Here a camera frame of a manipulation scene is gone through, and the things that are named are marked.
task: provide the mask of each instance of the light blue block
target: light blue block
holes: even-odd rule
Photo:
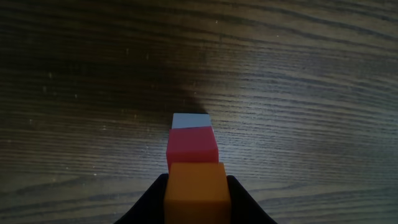
[[[173,115],[172,129],[206,126],[211,126],[211,119],[208,114],[175,113]]]

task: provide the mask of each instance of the block tower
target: block tower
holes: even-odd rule
[[[166,151],[165,224],[227,224],[231,199],[208,114],[173,116]]]

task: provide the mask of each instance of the pink block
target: pink block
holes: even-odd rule
[[[171,129],[166,157],[169,173],[173,162],[218,162],[213,128]]]

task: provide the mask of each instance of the orange block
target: orange block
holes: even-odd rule
[[[229,224],[231,199],[223,163],[171,166],[164,197],[166,224]]]

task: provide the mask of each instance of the wooden surface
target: wooden surface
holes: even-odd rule
[[[174,112],[279,223],[398,222],[398,2],[0,1],[0,223],[105,223]]]

